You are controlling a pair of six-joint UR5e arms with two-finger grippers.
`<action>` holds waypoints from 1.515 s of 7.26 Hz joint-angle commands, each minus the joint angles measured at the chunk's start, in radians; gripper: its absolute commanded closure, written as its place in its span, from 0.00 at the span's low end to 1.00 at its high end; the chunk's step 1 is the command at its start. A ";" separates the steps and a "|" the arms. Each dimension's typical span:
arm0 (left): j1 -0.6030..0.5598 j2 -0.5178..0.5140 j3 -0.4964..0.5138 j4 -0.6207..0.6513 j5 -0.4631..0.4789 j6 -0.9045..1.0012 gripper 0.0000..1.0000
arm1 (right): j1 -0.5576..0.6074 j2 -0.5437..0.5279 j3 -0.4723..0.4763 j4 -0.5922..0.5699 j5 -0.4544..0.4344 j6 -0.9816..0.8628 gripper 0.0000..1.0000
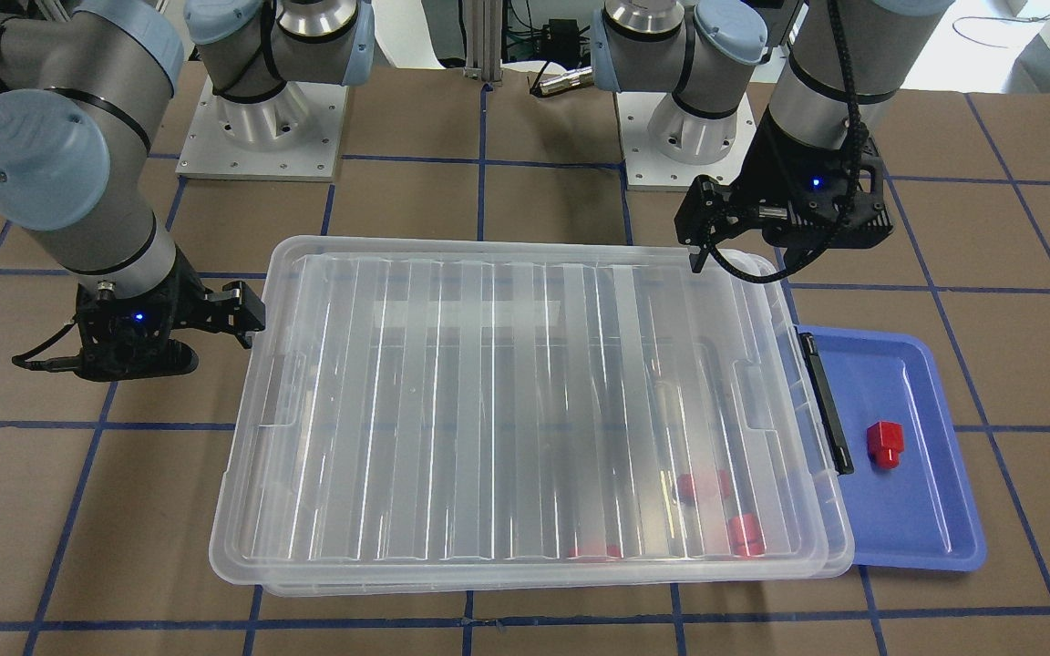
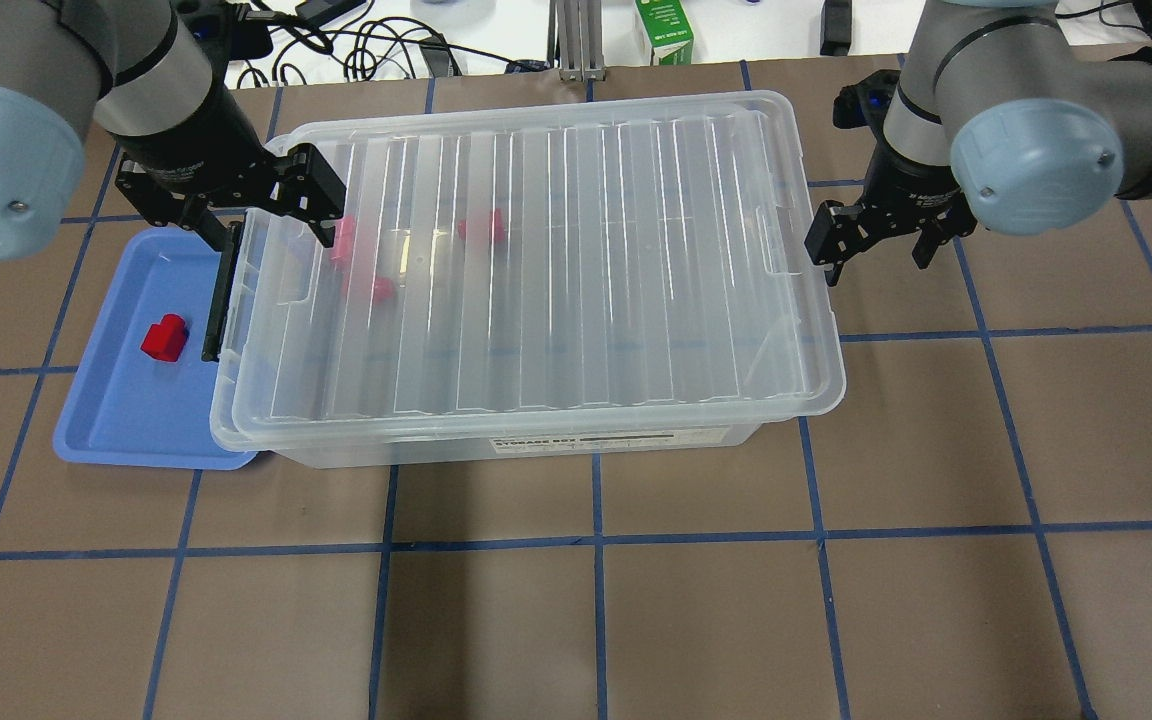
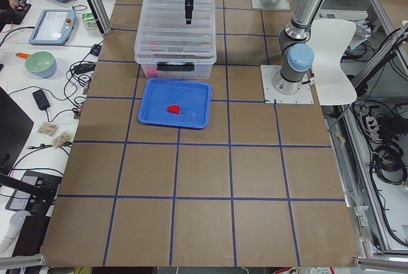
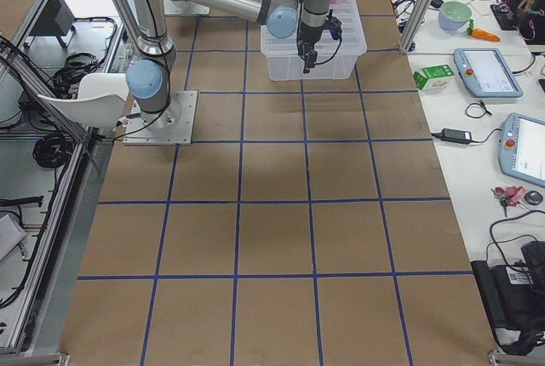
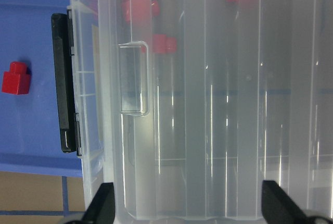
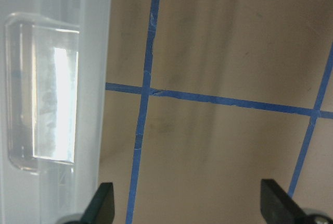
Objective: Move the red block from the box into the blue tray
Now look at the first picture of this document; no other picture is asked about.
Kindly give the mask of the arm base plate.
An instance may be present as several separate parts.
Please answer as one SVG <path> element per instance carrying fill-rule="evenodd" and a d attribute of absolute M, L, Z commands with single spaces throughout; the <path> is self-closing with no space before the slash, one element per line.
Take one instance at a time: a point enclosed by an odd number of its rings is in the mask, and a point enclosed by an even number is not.
<path fill-rule="evenodd" d="M 346 87 L 299 82 L 243 105 L 213 96 L 205 80 L 176 171 L 187 179 L 332 183 L 346 100 Z"/>
<path fill-rule="evenodd" d="M 733 115 L 688 115 L 668 93 L 615 96 L 630 190 L 687 190 L 697 176 L 730 183 L 741 173 L 756 123 L 747 97 Z"/>

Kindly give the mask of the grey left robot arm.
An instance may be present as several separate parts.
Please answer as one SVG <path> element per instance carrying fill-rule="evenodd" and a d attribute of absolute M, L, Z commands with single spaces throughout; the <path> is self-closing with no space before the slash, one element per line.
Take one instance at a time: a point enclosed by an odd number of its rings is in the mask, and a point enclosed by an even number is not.
<path fill-rule="evenodd" d="M 947 1 L 811 1 L 733 181 L 696 176 L 675 215 L 692 248 L 750 230 L 792 254 L 870 249 L 892 223 L 870 129 L 907 79 Z M 607 1 L 589 22 L 596 87 L 663 96 L 666 155 L 713 157 L 769 48 L 758 3 Z"/>

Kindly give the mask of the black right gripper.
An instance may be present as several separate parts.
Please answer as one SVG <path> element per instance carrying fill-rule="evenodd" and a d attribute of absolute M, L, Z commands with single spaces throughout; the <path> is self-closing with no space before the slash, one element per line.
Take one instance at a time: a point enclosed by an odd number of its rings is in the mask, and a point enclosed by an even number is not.
<path fill-rule="evenodd" d="M 116 282 L 79 287 L 70 319 L 37 347 L 16 354 L 13 365 L 90 382 L 183 376 L 196 371 L 200 355 L 172 332 L 228 333 L 251 350 L 265 321 L 265 303 L 246 282 L 214 291 L 178 254 L 162 282 L 130 298 L 121 298 Z"/>

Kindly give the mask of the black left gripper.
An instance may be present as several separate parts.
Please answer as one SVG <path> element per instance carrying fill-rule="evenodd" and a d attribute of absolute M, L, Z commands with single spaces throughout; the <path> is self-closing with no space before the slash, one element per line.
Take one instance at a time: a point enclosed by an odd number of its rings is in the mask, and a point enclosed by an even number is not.
<path fill-rule="evenodd" d="M 886 173 L 870 131 L 864 130 L 858 190 L 849 224 L 830 249 L 872 249 L 892 234 L 882 184 Z M 705 267 L 705 245 L 733 240 L 750 230 L 766 244 L 812 251 L 837 227 L 849 191 L 849 150 L 820 149 L 788 135 L 763 117 L 747 150 L 740 175 L 730 183 L 699 175 L 676 212 L 676 238 L 689 246 L 689 270 Z"/>

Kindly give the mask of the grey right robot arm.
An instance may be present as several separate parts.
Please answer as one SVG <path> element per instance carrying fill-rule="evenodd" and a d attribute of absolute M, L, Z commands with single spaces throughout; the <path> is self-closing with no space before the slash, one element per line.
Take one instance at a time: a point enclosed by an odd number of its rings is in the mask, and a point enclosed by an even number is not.
<path fill-rule="evenodd" d="M 77 282 L 74 314 L 24 371 L 90 382 L 190 374 L 174 331 L 265 331 L 242 280 L 204 285 L 139 179 L 178 93 L 186 48 L 149 1 L 77 1 L 64 20 L 0 1 L 0 213 Z M 186 1 L 189 37 L 226 105 L 278 107 L 296 83 L 362 86 L 376 50 L 374 1 Z M 76 354 L 37 360 L 77 331 Z"/>

